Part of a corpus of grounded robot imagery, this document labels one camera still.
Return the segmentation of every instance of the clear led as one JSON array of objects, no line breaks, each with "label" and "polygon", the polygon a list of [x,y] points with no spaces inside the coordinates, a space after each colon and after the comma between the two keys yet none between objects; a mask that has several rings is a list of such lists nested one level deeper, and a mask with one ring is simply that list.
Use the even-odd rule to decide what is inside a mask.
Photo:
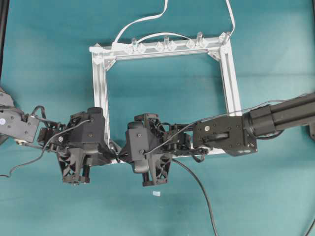
[{"label": "clear led", "polygon": [[140,44],[138,45],[138,52],[139,52],[139,53],[145,53],[146,50],[147,50],[147,47],[144,46],[142,43],[140,43]]},{"label": "clear led", "polygon": [[196,45],[200,46],[201,42],[202,42],[202,32],[198,32],[197,38],[196,38]]},{"label": "clear led", "polygon": [[169,37],[168,35],[164,36],[164,48],[167,49],[169,44]]},{"label": "clear led", "polygon": [[174,51],[177,48],[177,44],[172,40],[169,44],[168,44],[168,49],[171,51]]},{"label": "clear led", "polygon": [[137,51],[137,39],[132,38],[131,44],[132,44],[133,51],[136,52]]},{"label": "clear led", "polygon": [[195,47],[195,42],[192,39],[188,40],[186,47],[193,49]]},{"label": "clear led", "polygon": [[164,50],[164,45],[161,44],[160,42],[158,42],[155,46],[155,49],[158,51],[158,52],[162,52]]}]

